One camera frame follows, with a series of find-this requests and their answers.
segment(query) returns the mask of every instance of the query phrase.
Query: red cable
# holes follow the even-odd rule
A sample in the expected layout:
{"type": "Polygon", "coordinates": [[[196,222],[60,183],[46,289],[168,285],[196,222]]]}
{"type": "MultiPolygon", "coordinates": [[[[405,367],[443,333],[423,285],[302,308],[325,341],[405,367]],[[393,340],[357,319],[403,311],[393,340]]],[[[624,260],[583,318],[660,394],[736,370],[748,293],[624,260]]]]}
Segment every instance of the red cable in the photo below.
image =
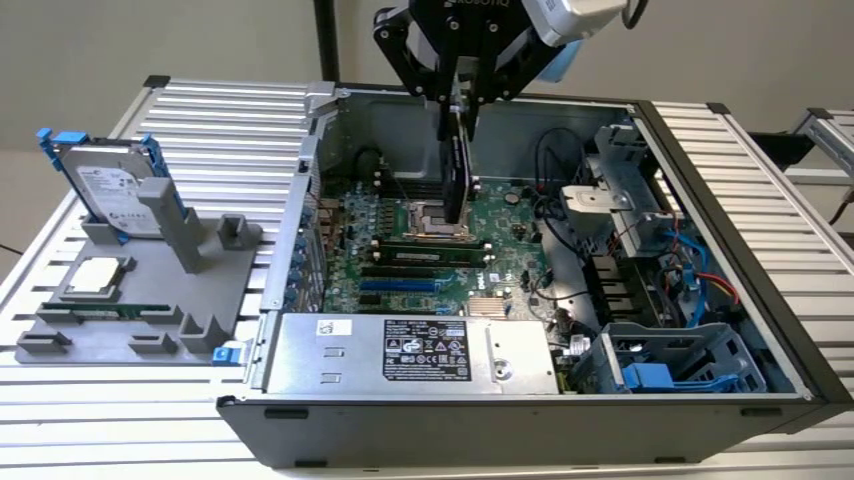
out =
{"type": "Polygon", "coordinates": [[[737,305],[737,292],[735,291],[735,287],[729,284],[729,282],[727,282],[723,278],[720,278],[719,276],[716,276],[712,273],[696,273],[696,276],[700,278],[707,278],[708,280],[712,280],[715,282],[717,282],[720,285],[723,285],[723,287],[732,292],[732,301],[735,302],[735,305],[737,305]]]}

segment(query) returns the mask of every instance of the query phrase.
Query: sticker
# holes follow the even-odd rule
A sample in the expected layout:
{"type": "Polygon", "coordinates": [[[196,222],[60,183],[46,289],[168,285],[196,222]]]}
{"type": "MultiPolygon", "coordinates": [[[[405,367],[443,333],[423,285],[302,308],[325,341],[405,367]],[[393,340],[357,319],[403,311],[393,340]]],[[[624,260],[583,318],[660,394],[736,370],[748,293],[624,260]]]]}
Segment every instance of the sticker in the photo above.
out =
{"type": "Polygon", "coordinates": [[[138,181],[120,168],[77,167],[89,196],[109,225],[128,235],[160,235],[150,209],[138,202],[138,181]]]}
{"type": "Polygon", "coordinates": [[[397,253],[395,258],[399,260],[440,260],[441,257],[439,255],[431,253],[397,253]]]}
{"type": "Polygon", "coordinates": [[[352,335],[352,320],[317,320],[317,336],[352,335]]]}
{"type": "Polygon", "coordinates": [[[460,320],[385,320],[382,376],[392,382],[469,382],[460,320]]]}
{"type": "Polygon", "coordinates": [[[82,321],[89,320],[120,320],[118,312],[110,310],[74,310],[74,317],[82,321]]]}

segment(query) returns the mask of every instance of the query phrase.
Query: power supply label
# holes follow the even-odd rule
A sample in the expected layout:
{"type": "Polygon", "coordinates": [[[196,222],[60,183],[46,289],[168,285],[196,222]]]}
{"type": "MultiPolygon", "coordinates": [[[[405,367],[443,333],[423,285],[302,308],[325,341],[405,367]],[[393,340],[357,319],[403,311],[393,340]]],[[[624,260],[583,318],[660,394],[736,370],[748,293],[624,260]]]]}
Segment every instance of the power supply label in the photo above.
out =
{"type": "Polygon", "coordinates": [[[392,382],[469,382],[465,322],[385,320],[382,376],[392,382]]]}

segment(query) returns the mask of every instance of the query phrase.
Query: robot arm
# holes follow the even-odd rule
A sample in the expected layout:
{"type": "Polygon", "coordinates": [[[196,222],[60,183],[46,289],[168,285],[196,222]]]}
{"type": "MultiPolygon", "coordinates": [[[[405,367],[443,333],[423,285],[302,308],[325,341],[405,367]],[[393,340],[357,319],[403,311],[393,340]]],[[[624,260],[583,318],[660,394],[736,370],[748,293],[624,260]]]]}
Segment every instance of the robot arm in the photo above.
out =
{"type": "Polygon", "coordinates": [[[376,13],[373,39],[403,85],[437,104],[448,223],[464,208],[468,158],[457,156],[467,152],[459,143],[473,139],[480,106],[515,98],[563,46],[588,38],[627,8],[628,0],[409,0],[408,7],[376,13]],[[412,24],[429,59],[408,47],[412,24]]]}

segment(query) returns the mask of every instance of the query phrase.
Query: capacitor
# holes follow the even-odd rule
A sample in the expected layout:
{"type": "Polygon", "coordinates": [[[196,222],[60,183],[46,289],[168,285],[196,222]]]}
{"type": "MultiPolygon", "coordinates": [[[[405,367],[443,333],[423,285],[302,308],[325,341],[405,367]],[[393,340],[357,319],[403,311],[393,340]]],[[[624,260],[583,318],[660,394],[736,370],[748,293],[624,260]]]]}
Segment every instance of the capacitor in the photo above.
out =
{"type": "Polygon", "coordinates": [[[519,205],[520,201],[521,198],[515,193],[509,192],[507,195],[504,195],[504,203],[507,203],[507,205],[519,205]]]}

